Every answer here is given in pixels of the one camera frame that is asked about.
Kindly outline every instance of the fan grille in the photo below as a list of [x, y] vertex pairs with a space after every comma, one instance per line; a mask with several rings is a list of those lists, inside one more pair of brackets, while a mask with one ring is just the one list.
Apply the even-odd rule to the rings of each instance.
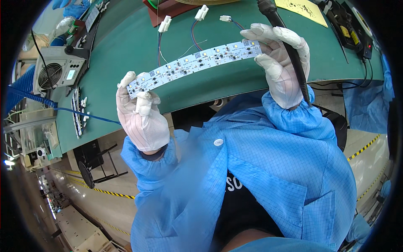
[[48, 69], [49, 79], [45, 68], [41, 70], [38, 76], [38, 84], [42, 89], [50, 89], [52, 86], [55, 86], [63, 72], [62, 66], [58, 63], [50, 63], [46, 68]]

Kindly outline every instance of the blue wire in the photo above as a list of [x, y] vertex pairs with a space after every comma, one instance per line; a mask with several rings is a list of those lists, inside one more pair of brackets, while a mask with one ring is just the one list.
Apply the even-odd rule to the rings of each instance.
[[97, 117], [97, 116], [95, 116], [95, 115], [84, 114], [84, 113], [81, 113], [81, 112], [79, 112], [79, 111], [75, 111], [75, 110], [72, 110], [72, 109], [69, 109], [69, 108], [55, 108], [55, 107], [57, 106], [57, 103], [54, 102], [54, 101], [52, 101], [52, 100], [49, 100], [49, 99], [46, 99], [46, 98], [43, 98], [43, 97], [36, 96], [36, 95], [34, 95], [34, 94], [25, 92], [25, 91], [23, 91], [23, 90], [16, 89], [16, 88], [11, 87], [11, 86], [8, 86], [8, 89], [9, 89], [12, 93], [14, 93], [14, 94], [18, 94], [18, 95], [21, 95], [21, 96], [23, 96], [23, 97], [27, 97], [27, 98], [29, 98], [29, 99], [31, 99], [31, 100], [34, 100], [34, 101], [37, 101], [37, 102], [41, 102], [41, 103], [43, 103], [43, 104], [45, 104], [45, 105], [48, 105], [49, 107], [53, 108], [54, 110], [70, 111], [70, 112], [75, 113], [75, 114], [79, 114], [79, 115], [83, 115], [83, 116], [87, 116], [87, 117], [92, 117], [92, 118], [95, 118], [95, 119], [98, 119], [98, 120], [102, 120], [102, 121], [105, 121], [105, 122], [116, 123], [116, 124], [121, 125], [120, 122], [117, 122], [117, 121], [112, 121], [112, 120], [109, 120], [109, 119], [106, 119], [106, 118]]
[[161, 33], [158, 35], [158, 46], [157, 46], [157, 67], [160, 67], [160, 64], [158, 63], [160, 59], [160, 37]]
[[237, 23], [235, 23], [235, 21], [231, 18], [231, 21], [241, 30], [243, 31], [242, 27], [240, 27], [239, 25], [237, 25]]
[[95, 119], [98, 119], [98, 120], [102, 120], [102, 121], [105, 121], [105, 122], [116, 123], [116, 124], [121, 125], [121, 123], [120, 123], [120, 122], [117, 122], [117, 121], [112, 121], [112, 120], [109, 120], [109, 119], [106, 119], [106, 118], [97, 117], [97, 116], [91, 115], [91, 114], [81, 113], [81, 112], [78, 112], [78, 111], [75, 111], [75, 110], [72, 110], [72, 109], [69, 109], [69, 108], [53, 108], [53, 109], [54, 109], [54, 110], [70, 111], [70, 112], [72, 112], [72, 113], [79, 114], [79, 115], [82, 115], [82, 116], [92, 117], [92, 118], [95, 118]]
[[192, 26], [190, 27], [190, 38], [192, 39], [192, 42], [193, 42], [193, 44], [195, 45], [196, 49], [200, 52], [201, 50], [198, 48], [198, 46], [197, 46], [197, 44], [196, 44], [196, 41], [193, 39], [193, 36], [192, 36], [193, 26], [194, 26], [194, 24], [196, 23], [196, 21], [197, 21], [197, 20], [195, 19], [195, 21], [193, 22]]

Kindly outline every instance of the coat button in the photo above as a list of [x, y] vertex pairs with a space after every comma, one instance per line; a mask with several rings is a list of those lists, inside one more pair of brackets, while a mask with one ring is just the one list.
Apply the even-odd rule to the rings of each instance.
[[220, 145], [222, 145], [223, 143], [224, 143], [224, 140], [222, 140], [222, 139], [217, 139], [217, 140], [214, 141], [214, 145], [215, 145], [215, 146], [220, 146]]

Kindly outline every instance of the tiled floor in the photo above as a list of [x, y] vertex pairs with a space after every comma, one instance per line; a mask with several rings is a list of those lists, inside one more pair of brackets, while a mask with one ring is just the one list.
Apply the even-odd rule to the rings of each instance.
[[[224, 102], [227, 103], [230, 98], [225, 98]], [[316, 96], [315, 104], [331, 109], [341, 115], [344, 115], [344, 104], [342, 97], [331, 96], [330, 94], [321, 94]], [[164, 115], [168, 121], [168, 126], [171, 135], [173, 136], [173, 123], [170, 114]], [[347, 144], [344, 151], [346, 158], [350, 157], [358, 150], [363, 148], [366, 144], [371, 142], [377, 134], [366, 133], [356, 130], [348, 130]], [[128, 171], [128, 174], [121, 177], [96, 184], [97, 189], [114, 192], [118, 194], [125, 194], [129, 196], [135, 196], [138, 193], [137, 189], [137, 178], [130, 170], [130, 168], [125, 164], [125, 162], [120, 157], [120, 152], [122, 150], [123, 141], [126, 137], [126, 133], [123, 130], [118, 130], [111, 134], [98, 139], [100, 149], [107, 149], [114, 144], [117, 144], [111, 151], [111, 157], [114, 161], [116, 169], [118, 172]], [[382, 168], [385, 166], [388, 160], [388, 147], [385, 135], [381, 135], [368, 149], [363, 151], [362, 154], [358, 155], [350, 161], [353, 173], [356, 178], [357, 183], [357, 197], [360, 197], [372, 184], [374, 178], [381, 172]], [[109, 160], [107, 154], [104, 155], [104, 168], [107, 175], [114, 172], [112, 164]], [[58, 188], [64, 192], [77, 206], [86, 211], [92, 217], [98, 218], [113, 227], [120, 229], [126, 233], [130, 233], [131, 224], [133, 222], [134, 216], [136, 214], [136, 207], [134, 200], [127, 197], [120, 197], [110, 195], [108, 193], [98, 192], [86, 187], [79, 185], [76, 180], [72, 179], [82, 179], [78, 174], [62, 173], [60, 171], [73, 170], [78, 171], [78, 166], [74, 158], [72, 151], [67, 153], [67, 157], [61, 162], [56, 163], [52, 166], [52, 175]], [[92, 172], [94, 179], [103, 177], [102, 170], [98, 167]], [[357, 208], [364, 209], [365, 202], [372, 200], [372, 196], [376, 189], [379, 187], [378, 180], [372, 187], [371, 190], [358, 202]], [[112, 238], [122, 244], [126, 245], [130, 242], [129, 235], [120, 232], [108, 225], [102, 223], [105, 230], [112, 236]]]

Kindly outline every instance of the white anti-static glove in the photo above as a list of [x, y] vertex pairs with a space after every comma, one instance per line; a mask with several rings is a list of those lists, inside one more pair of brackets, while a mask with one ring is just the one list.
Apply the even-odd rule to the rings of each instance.
[[141, 78], [135, 72], [127, 72], [118, 84], [116, 106], [119, 121], [133, 144], [143, 152], [158, 150], [169, 142], [168, 122], [160, 114], [157, 105], [160, 98], [153, 92], [139, 92], [131, 100], [126, 86]]
[[292, 30], [260, 23], [251, 24], [251, 29], [241, 31], [241, 35], [249, 40], [260, 41], [263, 54], [257, 55], [255, 61], [264, 68], [270, 94], [277, 104], [282, 108], [298, 105], [303, 96], [283, 41], [297, 50], [308, 79], [310, 55], [305, 40]]

